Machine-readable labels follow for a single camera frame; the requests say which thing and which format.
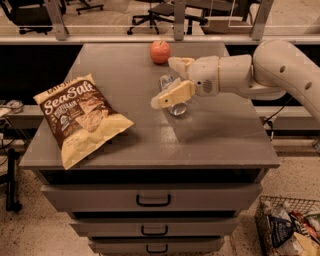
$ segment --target black drawer handle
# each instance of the black drawer handle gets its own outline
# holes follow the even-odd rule
[[[144,230],[144,226],[141,226],[141,234],[144,236],[165,236],[168,234],[168,226],[166,225],[162,233],[147,233]]]
[[[153,204],[153,203],[141,203],[140,202],[140,195],[136,196],[136,203],[137,205],[141,206],[141,207],[164,207],[164,206],[168,206],[171,203],[171,195],[167,196],[167,202],[164,203],[157,203],[157,204]]]
[[[168,251],[168,245],[166,244],[166,247],[162,251],[151,251],[149,245],[146,245],[146,251],[147,253],[166,253]]]

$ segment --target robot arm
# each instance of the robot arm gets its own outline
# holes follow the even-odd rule
[[[169,58],[169,66],[184,79],[176,79],[151,100],[155,109],[198,96],[229,92],[256,100],[274,100],[291,94],[320,122],[320,69],[286,41],[261,43],[253,57],[210,56]]]

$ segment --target gray cabinet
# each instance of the gray cabinet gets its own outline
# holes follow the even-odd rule
[[[194,97],[180,118],[152,109],[159,77],[177,74],[153,64],[149,46],[86,44],[67,77],[92,72],[133,127],[65,171],[43,121],[20,166],[38,175],[44,195],[70,215],[71,227],[88,237],[94,252],[217,251],[278,158],[247,99]],[[218,43],[172,42],[171,52],[227,55]]]

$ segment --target apple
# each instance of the apple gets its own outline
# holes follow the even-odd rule
[[[170,45],[163,40],[154,41],[150,46],[150,56],[154,63],[166,63],[170,57]]]

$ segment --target cabinet drawer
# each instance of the cabinet drawer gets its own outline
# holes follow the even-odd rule
[[[86,237],[172,237],[230,235],[237,218],[128,218],[74,220],[72,228]]]
[[[248,209],[260,184],[121,184],[42,186],[58,211],[207,211]]]
[[[166,238],[166,239],[99,239],[91,240],[94,253],[171,253],[213,252],[223,245],[223,238]]]

